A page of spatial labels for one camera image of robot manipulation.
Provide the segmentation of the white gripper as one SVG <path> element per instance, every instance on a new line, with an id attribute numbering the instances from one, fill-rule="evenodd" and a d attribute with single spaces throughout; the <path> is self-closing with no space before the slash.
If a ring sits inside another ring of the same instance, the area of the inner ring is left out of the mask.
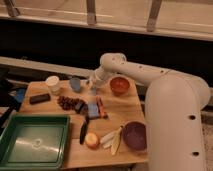
<path id="1" fill-rule="evenodd" d="M 110 78 L 110 73 L 105 71 L 102 67 L 95 69 L 89 77 L 89 83 L 92 87 L 103 86 Z"/>

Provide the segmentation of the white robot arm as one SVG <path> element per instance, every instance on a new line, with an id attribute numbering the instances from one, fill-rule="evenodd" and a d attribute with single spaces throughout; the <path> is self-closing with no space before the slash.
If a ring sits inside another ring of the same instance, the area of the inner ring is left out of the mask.
<path id="1" fill-rule="evenodd" d="M 201 110 L 211 97 L 207 82 L 180 71 L 129 62 L 122 53 L 103 54 L 90 81 L 100 87 L 116 73 L 147 87 L 149 171 L 206 171 Z"/>

